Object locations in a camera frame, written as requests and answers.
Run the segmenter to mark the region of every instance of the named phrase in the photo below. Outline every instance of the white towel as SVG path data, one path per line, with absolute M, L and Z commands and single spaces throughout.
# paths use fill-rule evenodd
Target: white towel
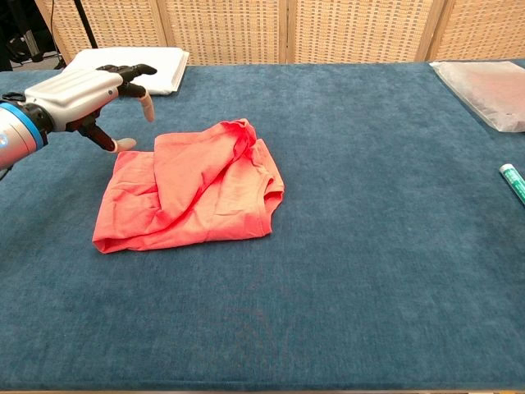
M 189 53 L 180 48 L 170 47 L 113 47 L 85 49 L 77 53 L 73 61 L 64 69 L 76 70 L 113 66 L 134 66 L 147 64 L 157 69 L 152 76 L 139 76 L 134 84 L 142 85 L 150 94 L 170 94 L 179 89 L 184 75 Z

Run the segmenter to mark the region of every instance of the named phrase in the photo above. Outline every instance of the wicker panel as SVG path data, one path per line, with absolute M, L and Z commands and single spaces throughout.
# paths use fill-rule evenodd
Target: wicker panel
M 525 57 L 525 1 L 457 0 L 434 44 L 440 60 Z
M 279 62 L 280 52 L 285 55 L 284 49 L 280 51 L 282 4 L 280 0 L 159 0 L 168 43 L 189 51 L 190 63 L 198 65 Z
M 432 0 L 296 0 L 291 62 L 410 62 Z
M 166 45 L 156 0 L 83 0 L 82 4 L 100 48 Z
M 36 4 L 51 29 L 52 0 L 36 0 Z M 82 49 L 91 48 L 73 0 L 55 0 L 52 32 L 66 62 L 70 62 Z

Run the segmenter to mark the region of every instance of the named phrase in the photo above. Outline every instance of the robotic hand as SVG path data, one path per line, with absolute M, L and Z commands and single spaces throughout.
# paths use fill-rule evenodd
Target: robotic hand
M 104 105 L 120 95 L 138 98 L 144 116 L 153 121 L 148 91 L 130 82 L 156 72 L 145 64 L 65 71 L 26 89 L 25 101 L 0 100 L 0 170 L 47 145 L 52 131 L 78 131 L 109 152 L 133 148 L 135 140 L 115 141 L 95 119 Z

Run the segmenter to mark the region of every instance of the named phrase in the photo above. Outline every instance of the coral cloth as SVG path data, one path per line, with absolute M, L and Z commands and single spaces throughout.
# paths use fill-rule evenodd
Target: coral cloth
M 119 153 L 93 242 L 110 253 L 265 236 L 284 189 L 245 119 L 160 135 L 154 152 Z

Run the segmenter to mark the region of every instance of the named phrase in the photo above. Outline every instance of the plastic bag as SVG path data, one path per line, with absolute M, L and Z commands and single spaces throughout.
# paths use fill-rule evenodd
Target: plastic bag
M 525 70 L 512 62 L 433 62 L 437 75 L 489 126 L 525 131 Z

